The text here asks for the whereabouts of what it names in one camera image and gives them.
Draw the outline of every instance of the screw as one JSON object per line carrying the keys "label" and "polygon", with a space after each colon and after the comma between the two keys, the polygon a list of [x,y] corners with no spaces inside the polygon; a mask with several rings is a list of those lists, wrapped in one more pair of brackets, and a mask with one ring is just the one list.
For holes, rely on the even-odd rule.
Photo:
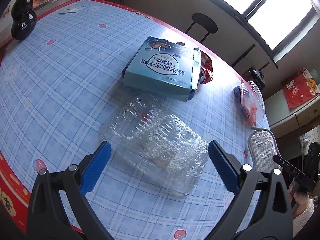
{"label": "screw", "polygon": [[245,170],[245,171],[251,171],[252,170],[252,167],[249,165],[249,164],[244,164],[242,166],[242,168]]}
{"label": "screw", "polygon": [[40,174],[40,175],[44,175],[44,174],[46,174],[46,173],[47,173],[47,170],[46,170],[46,169],[42,169],[42,170],[39,171],[39,174]]}
{"label": "screw", "polygon": [[77,168],[78,168],[77,165],[71,164],[68,169],[69,169],[69,171],[75,171]]}
{"label": "screw", "polygon": [[281,174],[281,171],[279,169],[277,169],[277,168],[273,169],[273,172],[276,175],[280,175]]}

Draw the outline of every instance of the table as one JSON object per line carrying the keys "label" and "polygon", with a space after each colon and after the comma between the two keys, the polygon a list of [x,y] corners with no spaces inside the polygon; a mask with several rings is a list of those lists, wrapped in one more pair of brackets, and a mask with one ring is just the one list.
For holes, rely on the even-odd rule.
{"label": "table", "polygon": [[[61,171],[93,153],[102,141],[101,123],[139,93],[123,86],[120,73],[148,36],[199,46],[210,55],[213,81],[191,101],[157,99],[204,140],[215,139],[241,163],[252,163],[244,156],[252,130],[233,95],[241,77],[231,67],[182,32],[133,9],[97,0],[68,6],[79,11],[45,16],[23,42],[8,45],[1,63],[0,187],[21,230],[37,171]],[[268,128],[266,117],[257,126]],[[258,195],[239,229],[248,224]],[[66,195],[61,197],[79,227]],[[177,230],[186,231],[187,239],[204,239],[233,194],[210,161],[193,192],[180,196],[113,154],[86,197],[116,239],[165,240]]]}

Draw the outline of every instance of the blue gripper pad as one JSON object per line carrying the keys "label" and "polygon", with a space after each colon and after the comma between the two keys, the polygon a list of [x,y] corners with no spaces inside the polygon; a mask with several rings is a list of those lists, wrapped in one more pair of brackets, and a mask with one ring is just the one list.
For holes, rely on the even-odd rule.
{"label": "blue gripper pad", "polygon": [[215,166],[219,176],[222,179],[227,191],[233,192],[235,195],[240,191],[238,184],[238,174],[230,164],[223,150],[215,141],[209,143],[208,155]]}
{"label": "blue gripper pad", "polygon": [[110,157],[111,145],[105,143],[82,174],[80,191],[83,195],[93,190]]}

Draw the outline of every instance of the cardboard box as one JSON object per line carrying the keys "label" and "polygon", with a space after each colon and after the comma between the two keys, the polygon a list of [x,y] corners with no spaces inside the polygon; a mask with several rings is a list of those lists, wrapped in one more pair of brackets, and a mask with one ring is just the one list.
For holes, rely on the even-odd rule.
{"label": "cardboard box", "polygon": [[123,84],[186,102],[199,85],[200,67],[199,48],[148,37],[122,71]]}

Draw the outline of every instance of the person's hand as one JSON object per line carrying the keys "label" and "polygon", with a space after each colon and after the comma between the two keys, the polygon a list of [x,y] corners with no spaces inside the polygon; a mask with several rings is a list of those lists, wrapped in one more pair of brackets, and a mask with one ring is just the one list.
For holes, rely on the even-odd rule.
{"label": "person's hand", "polygon": [[303,192],[293,193],[295,186],[295,181],[293,180],[289,186],[288,193],[290,202],[294,199],[298,204],[297,210],[292,214],[292,217],[295,219],[297,216],[301,215],[309,206],[309,195]]}

